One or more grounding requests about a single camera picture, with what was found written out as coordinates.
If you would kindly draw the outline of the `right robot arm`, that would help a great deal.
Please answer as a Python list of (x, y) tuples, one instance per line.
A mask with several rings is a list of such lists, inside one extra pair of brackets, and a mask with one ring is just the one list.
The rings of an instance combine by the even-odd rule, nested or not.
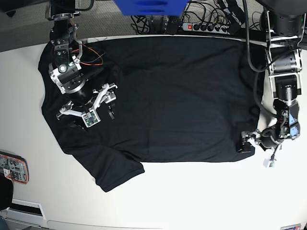
[(91, 83), (94, 77), (104, 70), (102, 55), (98, 55), (99, 62), (84, 62), (83, 50), (86, 45), (77, 37), (78, 24), (72, 19), (81, 12), (90, 10), (94, 1), (87, 8), (77, 8), (73, 0), (50, 0), (47, 3), (45, 17), (54, 22), (49, 39), (52, 44), (52, 61), (48, 66), (48, 73), (61, 94), (68, 97), (57, 113), (57, 119), (63, 116), (80, 118), (87, 128), (101, 121), (97, 109), (105, 104), (108, 113), (114, 119), (114, 101), (116, 95), (114, 83), (103, 83), (95, 89)]

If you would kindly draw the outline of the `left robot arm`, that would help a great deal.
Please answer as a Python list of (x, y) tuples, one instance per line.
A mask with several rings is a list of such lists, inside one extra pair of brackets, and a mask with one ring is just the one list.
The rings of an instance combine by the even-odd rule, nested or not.
[[(249, 25), (246, 24), (247, 59), (255, 72), (253, 96), (257, 106), (271, 117), (276, 124), (253, 132), (241, 133), (240, 152), (249, 152), (253, 143), (263, 150), (281, 147), (286, 139), (300, 136), (298, 121), (299, 105), (297, 96), (301, 94), (300, 74), (302, 58), (300, 43), (303, 41), (307, 21), (305, 0), (260, 0), (264, 8), (260, 24), (266, 33), (266, 60), (264, 66), (255, 67), (250, 55)], [(268, 72), (275, 112), (267, 110), (257, 95), (260, 73)]]

